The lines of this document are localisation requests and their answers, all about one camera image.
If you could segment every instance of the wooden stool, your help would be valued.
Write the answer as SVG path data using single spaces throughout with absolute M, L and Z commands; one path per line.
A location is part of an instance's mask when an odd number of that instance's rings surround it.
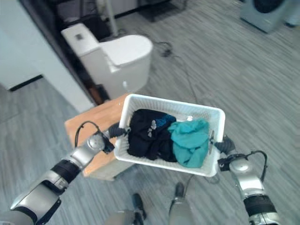
M 95 122 L 101 131 L 108 129 L 112 124 L 120 121 L 124 100 L 127 95 L 106 102 L 95 108 L 92 108 L 80 115 L 75 116 L 65 122 L 65 128 L 74 145 L 74 138 L 77 128 L 86 120 Z M 78 145 L 82 144 L 90 135 L 97 130 L 92 124 L 85 124 L 80 130 Z M 115 144 L 116 138 L 110 139 Z M 133 163 L 123 162 L 116 159 L 113 152 L 105 154 L 98 153 L 91 163 L 84 169 L 83 175 L 94 177 L 100 180 L 114 180 L 114 177 L 131 167 Z

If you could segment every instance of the wooden tabletop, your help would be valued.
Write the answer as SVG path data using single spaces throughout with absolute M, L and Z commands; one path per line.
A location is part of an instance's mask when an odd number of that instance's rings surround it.
M 95 108 L 92 108 L 80 115 L 73 117 L 65 122 L 65 128 L 70 138 L 72 145 L 74 145 L 74 138 L 77 128 L 83 122 L 91 120 L 95 122 L 101 131 L 108 129 L 112 124 L 119 122 L 122 114 L 124 100 L 127 95 L 123 95 L 117 99 L 106 102 Z M 78 145 L 83 143 L 90 135 L 97 130 L 92 124 L 85 124 L 80 130 Z M 110 139 L 110 142 L 115 144 L 116 138 Z M 116 160 L 113 152 L 105 154 L 104 152 L 98 153 L 91 163 L 83 171 L 84 176 L 89 176 L 92 172 L 100 167 Z

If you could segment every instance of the robotic arm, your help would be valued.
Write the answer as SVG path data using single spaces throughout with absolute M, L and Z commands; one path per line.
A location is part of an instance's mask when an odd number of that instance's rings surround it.
M 267 155 L 263 151 L 253 151 L 248 155 L 236 154 L 234 143 L 227 136 L 224 137 L 223 142 L 214 143 L 214 145 L 228 155 L 227 158 L 218 160 L 219 167 L 221 171 L 231 172 L 249 215 L 250 225 L 280 225 L 275 206 L 263 187 Z M 248 157 L 256 153 L 262 153 L 265 157 L 261 178 L 257 177 L 253 165 L 248 161 Z
M 60 206 L 60 195 L 68 188 L 72 180 L 91 162 L 96 154 L 101 151 L 108 154 L 113 150 L 114 147 L 109 142 L 109 138 L 120 136 L 126 132 L 118 126 L 115 124 L 103 133 L 96 126 L 98 131 L 88 138 L 83 145 L 76 147 L 73 152 L 15 199 L 10 211 L 0 215 L 0 224 L 46 224 Z
M 115 124 L 107 131 L 98 131 L 82 146 L 56 164 L 18 196 L 10 211 L 0 215 L 0 225 L 44 225 L 61 204 L 60 195 L 100 151 L 113 150 L 110 137 L 121 136 L 127 131 Z M 232 154 L 233 142 L 225 137 L 222 143 L 214 143 L 227 158 L 218 161 L 221 171 L 230 171 L 239 189 L 249 215 L 250 225 L 280 225 L 279 216 L 263 187 L 263 176 L 258 178 L 248 156 Z

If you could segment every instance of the metal pole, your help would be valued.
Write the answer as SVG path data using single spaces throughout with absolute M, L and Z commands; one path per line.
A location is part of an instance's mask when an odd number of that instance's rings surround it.
M 108 13 L 108 17 L 109 17 L 109 22 L 111 24 L 111 29 L 112 29 L 112 35 L 114 35 L 115 37 L 117 37 L 118 34 L 118 27 L 116 24 L 116 20 L 114 19 L 114 13 L 113 13 L 113 8 L 111 5 L 111 0 L 105 0 L 105 4 L 106 4 L 106 10 Z

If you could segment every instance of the blue fabric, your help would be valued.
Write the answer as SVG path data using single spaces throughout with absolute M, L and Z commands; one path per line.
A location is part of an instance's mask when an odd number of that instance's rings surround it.
M 204 119 L 174 122 L 168 131 L 177 161 L 185 167 L 201 167 L 208 152 L 209 123 Z

